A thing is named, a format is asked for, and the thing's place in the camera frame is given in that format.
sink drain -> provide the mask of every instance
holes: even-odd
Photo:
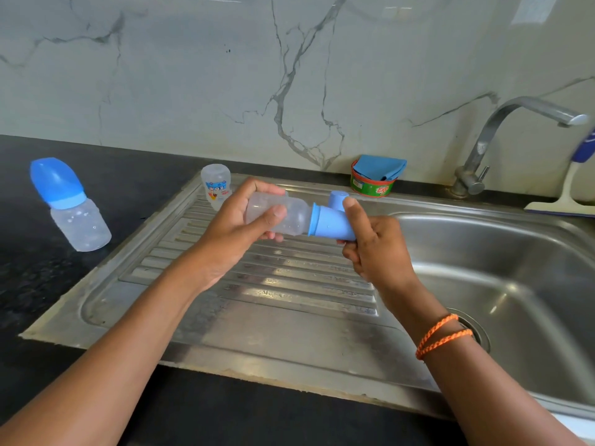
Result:
[[[479,344],[487,353],[490,353],[490,338],[487,336],[486,331],[483,330],[483,327],[480,325],[480,323],[467,313],[455,308],[447,308],[447,310],[449,310],[449,312],[454,315],[458,315],[459,323],[466,329],[471,330],[473,332],[473,339],[477,342],[477,344]]]

forearm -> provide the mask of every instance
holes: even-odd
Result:
[[[389,309],[415,344],[448,314],[422,285],[398,294]],[[461,330],[446,323],[428,345]],[[472,445],[583,445],[518,385],[472,337],[461,337],[424,356],[434,380]]]
[[[115,445],[197,294],[185,263],[156,280],[122,319],[0,429],[6,445]]]

granite countertop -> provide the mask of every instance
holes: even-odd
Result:
[[[83,351],[25,341],[25,330],[205,164],[188,156],[0,135],[0,422]],[[29,181],[33,159],[55,156],[78,174],[112,232],[111,242],[75,252]],[[232,172],[347,185],[347,175],[223,162]],[[442,187],[399,182],[440,195]],[[498,193],[484,196],[496,200]],[[516,202],[508,197],[509,204]],[[121,444],[465,444],[456,423],[376,405],[158,366]]]

faucet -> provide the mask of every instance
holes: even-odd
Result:
[[[483,184],[483,179],[486,176],[487,171],[490,170],[490,167],[486,166],[481,171],[479,177],[475,173],[481,164],[481,160],[486,154],[487,147],[490,145],[491,140],[494,139],[498,127],[500,127],[504,119],[506,119],[511,112],[521,106],[557,121],[558,126],[560,127],[568,128],[575,125],[584,125],[589,121],[589,116],[586,114],[579,114],[578,112],[547,102],[540,98],[524,96],[509,100],[501,105],[494,114],[487,119],[465,165],[459,166],[455,170],[456,181],[454,185],[450,187],[450,192],[454,196],[463,199],[469,194],[479,194],[486,188],[486,185]]]

stainless steel sink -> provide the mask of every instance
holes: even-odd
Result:
[[[309,203],[338,189],[274,182]],[[595,420],[591,224],[398,194],[361,202],[399,218],[423,283],[541,404]],[[213,216],[196,177],[22,336],[89,347]],[[334,241],[294,237],[255,244],[201,294],[163,363],[450,416],[414,351]]]

